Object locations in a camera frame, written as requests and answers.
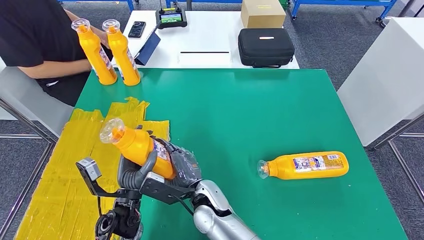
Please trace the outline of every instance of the orange bottle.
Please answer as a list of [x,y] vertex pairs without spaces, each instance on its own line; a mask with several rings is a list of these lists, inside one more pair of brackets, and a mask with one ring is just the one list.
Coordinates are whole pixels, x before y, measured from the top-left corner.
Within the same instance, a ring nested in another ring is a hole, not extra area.
[[339,177],[349,170],[346,156],[339,151],[321,151],[279,156],[272,161],[260,160],[259,176],[279,179],[314,179]]
[[72,22],[72,28],[78,33],[79,44],[98,76],[98,81],[103,85],[114,84],[117,81],[117,73],[100,45],[100,38],[90,29],[90,22],[79,18]]
[[128,49],[128,40],[121,33],[120,23],[115,19],[109,19],[103,22],[103,30],[107,33],[109,47],[112,50],[113,57],[123,79],[127,86],[139,84],[141,78],[136,62]]
[[151,138],[147,131],[128,128],[121,119],[113,118],[100,131],[100,140],[115,145],[124,157],[141,166],[145,164],[150,152],[157,151],[152,171],[169,180],[176,176],[165,146]]

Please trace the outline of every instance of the blue metal frame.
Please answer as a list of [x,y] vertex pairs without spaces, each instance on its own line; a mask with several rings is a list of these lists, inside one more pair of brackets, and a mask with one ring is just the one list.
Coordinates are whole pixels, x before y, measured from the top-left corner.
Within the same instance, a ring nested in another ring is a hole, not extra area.
[[57,1],[59,3],[62,3],[62,2],[127,2],[129,7],[129,12],[131,13],[134,10],[133,0],[57,0]]
[[317,4],[317,5],[353,5],[353,6],[383,6],[384,11],[377,18],[379,20],[383,19],[393,5],[396,3],[396,0],[292,0],[294,3],[293,10],[291,11],[291,16],[293,19],[296,19],[296,14],[298,13],[299,6],[301,4]]
[[[170,8],[171,3],[175,0],[166,0],[166,7]],[[191,0],[192,3],[217,3],[217,4],[241,4],[242,0]]]

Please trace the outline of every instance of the black zipper case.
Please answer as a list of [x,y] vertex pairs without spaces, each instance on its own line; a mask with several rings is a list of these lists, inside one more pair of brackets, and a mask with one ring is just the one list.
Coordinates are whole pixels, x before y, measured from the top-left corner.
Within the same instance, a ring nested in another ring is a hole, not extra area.
[[292,61],[295,47],[284,28],[243,28],[238,52],[245,66],[279,68]]

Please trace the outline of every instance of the white chair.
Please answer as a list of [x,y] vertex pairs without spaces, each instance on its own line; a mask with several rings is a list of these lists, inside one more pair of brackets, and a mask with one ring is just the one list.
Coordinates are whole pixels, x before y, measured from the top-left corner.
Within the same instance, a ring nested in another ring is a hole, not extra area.
[[[32,121],[39,121],[57,137],[73,107],[49,96],[37,82],[17,67],[5,66],[0,58],[0,98]],[[14,119],[4,110],[0,119]]]

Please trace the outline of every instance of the bottle cap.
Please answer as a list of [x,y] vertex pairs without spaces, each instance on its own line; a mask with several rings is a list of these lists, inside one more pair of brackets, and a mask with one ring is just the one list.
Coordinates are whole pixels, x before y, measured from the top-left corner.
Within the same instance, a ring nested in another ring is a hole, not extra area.
[[116,143],[122,138],[124,132],[124,122],[120,118],[112,118],[100,131],[100,141],[104,144]]
[[268,162],[260,160],[257,163],[257,173],[261,179],[265,179],[270,175],[270,168],[268,167]]
[[114,34],[120,31],[121,24],[118,20],[115,19],[109,19],[103,22],[103,25],[101,28],[103,28],[104,31],[108,34]]
[[73,30],[77,33],[85,33],[90,29],[90,22],[84,18],[78,18],[71,24]]

